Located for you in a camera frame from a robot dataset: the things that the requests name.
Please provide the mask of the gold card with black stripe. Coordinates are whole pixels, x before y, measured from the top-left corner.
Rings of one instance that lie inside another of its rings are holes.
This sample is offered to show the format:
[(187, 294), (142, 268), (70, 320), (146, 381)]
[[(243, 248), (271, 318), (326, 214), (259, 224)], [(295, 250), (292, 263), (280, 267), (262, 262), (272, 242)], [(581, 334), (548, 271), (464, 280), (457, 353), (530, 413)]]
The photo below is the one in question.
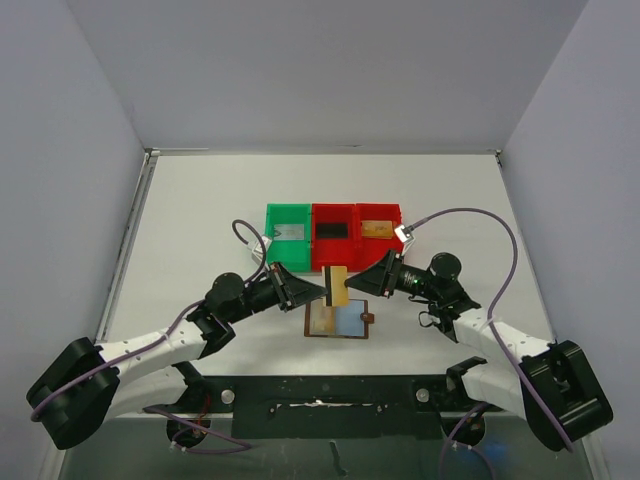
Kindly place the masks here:
[(348, 278), (346, 266), (324, 266), (322, 276), (327, 294), (324, 305), (327, 307), (343, 307), (349, 304), (349, 291), (345, 282)]

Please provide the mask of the brown leather card holder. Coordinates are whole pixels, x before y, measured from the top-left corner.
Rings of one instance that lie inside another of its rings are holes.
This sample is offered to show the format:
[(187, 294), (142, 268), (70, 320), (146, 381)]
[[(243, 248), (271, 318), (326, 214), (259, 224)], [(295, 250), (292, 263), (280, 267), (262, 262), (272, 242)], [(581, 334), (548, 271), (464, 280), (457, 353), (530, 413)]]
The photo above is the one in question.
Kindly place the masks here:
[(375, 323), (375, 315), (369, 310), (366, 300), (353, 299), (348, 305), (335, 308), (335, 333), (333, 335), (313, 335), (310, 333), (310, 314), (321, 300), (306, 305), (304, 319), (304, 336), (316, 338), (343, 338), (366, 340), (369, 338), (370, 326)]

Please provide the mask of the gold card with grey stripe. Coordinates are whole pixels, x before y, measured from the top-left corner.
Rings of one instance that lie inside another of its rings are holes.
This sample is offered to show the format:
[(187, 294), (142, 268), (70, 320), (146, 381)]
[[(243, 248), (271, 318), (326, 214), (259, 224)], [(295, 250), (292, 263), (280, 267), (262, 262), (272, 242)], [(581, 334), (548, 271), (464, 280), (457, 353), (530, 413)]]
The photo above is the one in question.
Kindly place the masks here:
[(361, 236), (368, 239), (391, 239), (395, 233), (392, 220), (362, 220)]

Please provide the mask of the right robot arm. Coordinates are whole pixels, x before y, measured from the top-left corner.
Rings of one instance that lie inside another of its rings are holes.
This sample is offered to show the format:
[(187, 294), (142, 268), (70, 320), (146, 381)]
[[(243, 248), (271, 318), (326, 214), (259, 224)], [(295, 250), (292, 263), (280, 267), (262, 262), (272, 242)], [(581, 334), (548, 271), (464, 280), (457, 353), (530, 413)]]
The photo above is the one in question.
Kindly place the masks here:
[(548, 449), (560, 451), (614, 418), (582, 348), (526, 334), (488, 313), (460, 284), (462, 265), (450, 253), (428, 267), (405, 264), (390, 250), (377, 263), (349, 277), (347, 287), (377, 297), (395, 292), (426, 305), (433, 326), (476, 356), (447, 371), (445, 395), (459, 409), (486, 402), (526, 421)]

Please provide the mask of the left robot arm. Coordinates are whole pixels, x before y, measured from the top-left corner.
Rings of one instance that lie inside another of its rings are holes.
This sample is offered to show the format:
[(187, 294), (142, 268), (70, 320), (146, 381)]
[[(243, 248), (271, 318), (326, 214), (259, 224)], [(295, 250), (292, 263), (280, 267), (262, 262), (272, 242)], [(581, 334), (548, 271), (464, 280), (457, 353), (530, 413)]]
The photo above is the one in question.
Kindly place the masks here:
[(289, 312), (327, 293), (279, 262), (251, 281), (223, 273), (167, 328), (118, 342), (81, 337), (69, 343), (27, 391), (30, 419), (58, 449), (75, 447), (99, 429), (129, 385), (220, 351), (234, 339), (236, 322), (272, 307)]

